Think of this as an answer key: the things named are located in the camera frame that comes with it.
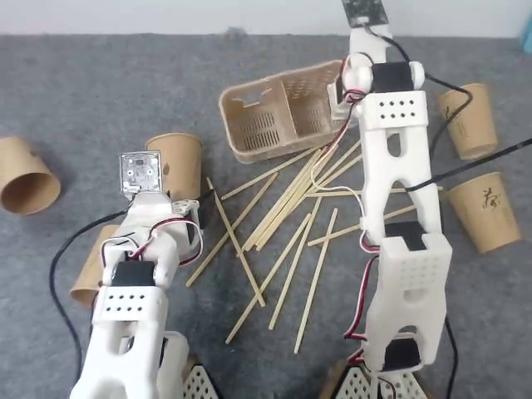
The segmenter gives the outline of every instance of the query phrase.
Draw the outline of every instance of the perforated plate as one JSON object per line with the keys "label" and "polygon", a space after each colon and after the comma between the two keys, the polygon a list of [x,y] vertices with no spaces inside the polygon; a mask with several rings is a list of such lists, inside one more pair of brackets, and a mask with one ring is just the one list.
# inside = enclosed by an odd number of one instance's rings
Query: perforated plate
{"label": "perforated plate", "polygon": [[218,399],[216,390],[203,366],[192,367],[184,384],[183,398]]}
{"label": "perforated plate", "polygon": [[349,369],[336,399],[370,399],[369,383],[360,368]]}
{"label": "perforated plate", "polygon": [[365,131],[428,125],[424,91],[373,93],[361,105],[360,124]]}
{"label": "perforated plate", "polygon": [[[390,382],[395,387],[396,399],[426,399],[424,391],[411,372],[403,373],[398,381]],[[387,382],[381,382],[381,393],[384,399],[393,399],[392,387]]]}
{"label": "perforated plate", "polygon": [[[427,399],[416,378],[411,372],[397,374],[395,378],[386,377],[388,382],[380,382],[383,399]],[[370,383],[360,368],[352,367],[347,372],[336,399],[371,399]]]}

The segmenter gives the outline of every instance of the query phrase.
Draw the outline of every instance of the floor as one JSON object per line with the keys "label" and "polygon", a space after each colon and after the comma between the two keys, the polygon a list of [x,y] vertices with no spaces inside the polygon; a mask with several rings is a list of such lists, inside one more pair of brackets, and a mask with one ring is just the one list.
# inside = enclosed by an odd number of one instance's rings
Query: floor
{"label": "floor", "polygon": [[[400,38],[414,60],[433,75],[490,86],[497,130],[503,145],[530,136],[532,57],[516,40]],[[74,351],[48,294],[48,265],[64,239],[82,225],[122,209],[118,155],[141,150],[145,141],[167,131],[194,132],[204,141],[204,172],[220,193],[277,165],[271,160],[241,165],[226,144],[218,97],[227,86],[279,71],[345,56],[347,37],[227,36],[73,36],[0,37],[0,135],[31,141],[62,182],[62,195],[49,209],[21,217],[0,212],[0,397],[66,397],[73,377]],[[398,56],[390,50],[391,58]],[[426,85],[433,134],[440,87]],[[353,143],[357,130],[345,139]],[[462,165],[444,137],[434,172]],[[252,231],[301,163],[285,170],[237,235]],[[455,398],[532,397],[532,156],[523,150],[443,185],[450,188],[481,173],[503,173],[524,239],[480,256],[444,205],[447,237],[454,249],[447,282],[449,316],[460,350]],[[362,166],[339,183],[360,187]],[[259,187],[225,204],[235,219]],[[395,195],[389,209],[406,203]],[[263,280],[273,260],[303,216],[307,200],[262,252],[249,262]],[[353,199],[326,199],[311,238],[324,235],[333,207],[335,229],[356,223]],[[207,249],[223,234],[216,217],[205,233]],[[57,287],[86,347],[89,314],[68,297],[97,231],[78,239],[65,253]],[[331,242],[311,317],[298,355],[298,325],[319,247],[305,249],[278,320],[267,328],[291,257],[265,293],[267,307],[255,310],[233,343],[225,337],[252,297],[234,256],[224,246],[192,288],[185,280],[194,266],[176,275],[170,297],[169,329],[182,332],[227,398],[317,397],[327,370],[355,350],[342,339],[351,322],[367,256],[351,234]],[[375,284],[372,276],[371,290]],[[444,334],[438,358],[421,374],[437,398],[444,397],[451,371],[451,348]]]}

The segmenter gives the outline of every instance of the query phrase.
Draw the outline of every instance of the white robotic arm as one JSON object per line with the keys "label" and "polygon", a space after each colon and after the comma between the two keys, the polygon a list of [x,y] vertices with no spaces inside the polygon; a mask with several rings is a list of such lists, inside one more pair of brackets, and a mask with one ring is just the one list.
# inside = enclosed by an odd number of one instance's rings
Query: white robotic arm
{"label": "white robotic arm", "polygon": [[[363,355],[376,381],[434,362],[446,315],[452,248],[441,232],[435,184],[409,193],[417,221],[384,222],[395,182],[412,187],[431,178],[426,93],[421,90],[425,72],[419,62],[386,62],[388,43],[378,35],[390,37],[387,24],[370,31],[367,18],[357,21],[340,81],[328,92],[333,119],[349,115],[347,91],[367,93],[352,114],[359,121],[364,164],[361,226],[370,244],[379,249],[379,276],[367,310],[366,332],[355,335],[362,340],[357,357]],[[399,156],[388,150],[391,135],[400,138]],[[347,337],[355,337],[357,325]]]}
{"label": "white robotic arm", "polygon": [[[101,246],[102,286],[71,399],[183,397],[189,346],[180,333],[165,331],[165,290],[177,268],[200,255],[203,232],[198,201],[172,203],[162,193],[159,158],[154,152],[130,154],[126,161],[140,166],[129,169],[122,162],[128,169],[125,193],[133,200],[115,236]],[[157,163],[150,165],[153,159]]]}

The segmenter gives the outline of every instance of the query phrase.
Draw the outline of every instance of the plastic basket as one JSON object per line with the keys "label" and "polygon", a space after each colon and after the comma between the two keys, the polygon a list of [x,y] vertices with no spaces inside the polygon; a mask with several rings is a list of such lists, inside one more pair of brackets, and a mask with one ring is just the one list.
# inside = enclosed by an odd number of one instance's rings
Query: plastic basket
{"label": "plastic basket", "polygon": [[219,108],[236,158],[249,164],[331,141],[342,122],[331,121],[327,86],[341,64],[326,62],[226,89]]}

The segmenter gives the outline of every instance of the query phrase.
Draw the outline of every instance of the paper cup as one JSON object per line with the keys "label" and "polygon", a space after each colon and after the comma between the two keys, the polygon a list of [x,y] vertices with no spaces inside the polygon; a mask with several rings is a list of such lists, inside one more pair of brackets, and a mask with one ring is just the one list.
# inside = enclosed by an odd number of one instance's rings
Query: paper cup
{"label": "paper cup", "polygon": [[456,186],[448,198],[481,254],[521,239],[499,172]]}
{"label": "paper cup", "polygon": [[0,139],[0,202],[14,214],[34,214],[59,196],[61,184],[21,137]]}
{"label": "paper cup", "polygon": [[[449,132],[458,156],[463,160],[474,160],[492,153],[499,141],[486,85],[472,83],[463,88],[471,92],[473,101],[451,122]],[[465,100],[467,95],[464,93],[448,91],[438,101],[441,116],[447,119]]]}
{"label": "paper cup", "polygon": [[85,265],[83,265],[74,286],[70,290],[71,297],[86,308],[91,308],[92,301],[100,289],[101,275],[103,274],[103,263],[100,255],[101,243],[104,239],[111,237],[116,229],[118,229],[117,224],[109,224],[101,229]]}
{"label": "paper cup", "polygon": [[200,197],[200,139],[186,133],[167,133],[148,140],[146,149],[160,151],[163,188],[173,201]]}

